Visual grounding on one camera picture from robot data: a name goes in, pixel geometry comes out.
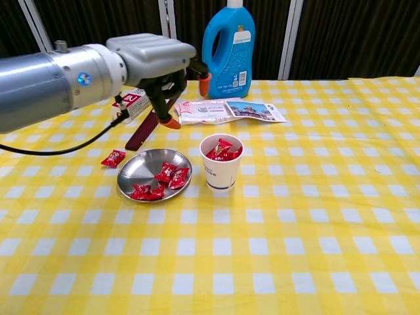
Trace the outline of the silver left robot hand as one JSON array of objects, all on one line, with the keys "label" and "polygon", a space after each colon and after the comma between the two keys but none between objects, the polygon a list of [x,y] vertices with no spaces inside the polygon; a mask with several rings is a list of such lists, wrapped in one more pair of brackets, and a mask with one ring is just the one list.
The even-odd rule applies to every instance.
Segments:
[{"label": "silver left robot hand", "polygon": [[157,120],[170,129],[180,129],[180,123],[169,113],[166,100],[185,90],[187,68],[198,75],[200,95],[208,95],[211,72],[190,44],[140,33],[110,38],[106,47],[123,59],[127,69],[125,84],[144,90]]}]

